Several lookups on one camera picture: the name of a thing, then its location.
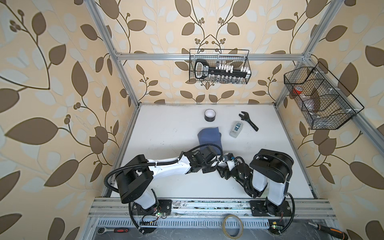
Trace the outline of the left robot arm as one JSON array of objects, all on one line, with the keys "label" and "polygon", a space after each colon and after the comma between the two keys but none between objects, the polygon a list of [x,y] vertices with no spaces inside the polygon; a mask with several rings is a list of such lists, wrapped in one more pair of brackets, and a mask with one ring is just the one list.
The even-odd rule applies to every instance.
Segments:
[{"label": "left robot arm", "polygon": [[129,205],[131,221],[144,235],[146,231],[134,219],[132,204],[141,208],[143,217],[154,216],[157,220],[161,217],[157,195],[153,189],[148,190],[153,180],[199,171],[210,173],[216,170],[223,157],[222,147],[216,144],[202,144],[181,152],[178,157],[164,160],[149,160],[144,155],[137,155],[125,166],[109,172],[104,185],[120,195],[122,204]]}]

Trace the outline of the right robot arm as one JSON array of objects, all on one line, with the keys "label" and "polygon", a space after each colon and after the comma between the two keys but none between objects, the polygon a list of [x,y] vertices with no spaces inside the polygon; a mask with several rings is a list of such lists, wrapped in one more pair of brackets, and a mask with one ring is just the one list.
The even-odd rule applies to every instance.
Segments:
[{"label": "right robot arm", "polygon": [[242,157],[226,154],[216,170],[221,178],[233,178],[243,187],[252,199],[252,216],[278,217],[278,221],[269,221],[269,232],[282,235],[291,226],[296,213],[295,200],[288,192],[293,164],[288,154],[262,149],[249,164]]}]

